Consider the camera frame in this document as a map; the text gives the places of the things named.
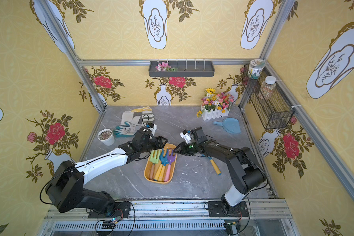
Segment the purple rake pink handle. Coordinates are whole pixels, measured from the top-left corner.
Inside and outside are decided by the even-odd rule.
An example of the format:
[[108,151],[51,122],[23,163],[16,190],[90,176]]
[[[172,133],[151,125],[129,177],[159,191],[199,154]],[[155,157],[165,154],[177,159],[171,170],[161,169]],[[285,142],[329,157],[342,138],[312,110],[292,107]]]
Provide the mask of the purple rake pink handle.
[[176,154],[174,153],[174,149],[173,148],[168,150],[167,160],[168,160],[167,171],[166,171],[165,177],[164,177],[164,182],[165,183],[168,182],[169,179],[170,179],[170,173],[171,173],[172,164],[176,160]]

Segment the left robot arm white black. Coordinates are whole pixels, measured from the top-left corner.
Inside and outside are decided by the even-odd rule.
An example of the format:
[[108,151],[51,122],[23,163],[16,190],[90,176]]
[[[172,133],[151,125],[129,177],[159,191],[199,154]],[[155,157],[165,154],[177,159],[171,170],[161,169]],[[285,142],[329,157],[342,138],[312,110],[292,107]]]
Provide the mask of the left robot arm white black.
[[115,212],[115,200],[110,194],[92,191],[84,186],[105,172],[138,159],[145,152],[163,149],[167,142],[167,138],[154,136],[149,128],[141,128],[131,141],[106,154],[84,162],[62,162],[41,192],[47,194],[50,204],[60,213],[87,208],[111,216]]

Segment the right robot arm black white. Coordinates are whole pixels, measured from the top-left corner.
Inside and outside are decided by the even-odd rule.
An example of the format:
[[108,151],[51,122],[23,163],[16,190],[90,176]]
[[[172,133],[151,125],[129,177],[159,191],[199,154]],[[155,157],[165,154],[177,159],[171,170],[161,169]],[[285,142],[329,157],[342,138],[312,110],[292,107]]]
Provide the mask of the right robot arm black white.
[[232,186],[223,197],[228,206],[237,206],[251,191],[267,181],[264,170],[250,148],[222,145],[214,139],[208,139],[201,127],[184,130],[180,136],[184,141],[174,149],[175,153],[184,156],[200,154],[201,157],[216,158],[227,165]]

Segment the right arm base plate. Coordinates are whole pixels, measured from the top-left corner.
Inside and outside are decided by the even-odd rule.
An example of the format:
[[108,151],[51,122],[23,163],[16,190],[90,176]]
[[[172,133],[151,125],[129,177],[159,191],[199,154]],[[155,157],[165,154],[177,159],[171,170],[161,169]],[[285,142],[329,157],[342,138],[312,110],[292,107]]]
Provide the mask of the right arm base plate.
[[223,201],[208,202],[208,214],[210,217],[248,217],[249,208],[245,201],[236,206],[230,206]]

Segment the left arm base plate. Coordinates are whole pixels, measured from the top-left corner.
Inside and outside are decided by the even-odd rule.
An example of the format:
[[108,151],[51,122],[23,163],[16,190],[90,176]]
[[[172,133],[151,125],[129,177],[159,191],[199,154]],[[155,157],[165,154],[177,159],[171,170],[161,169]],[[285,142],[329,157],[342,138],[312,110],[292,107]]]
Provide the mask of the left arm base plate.
[[88,218],[114,218],[120,216],[121,218],[128,218],[132,210],[132,205],[129,201],[115,202],[113,206],[109,209],[108,213],[97,213],[94,210],[90,210]]

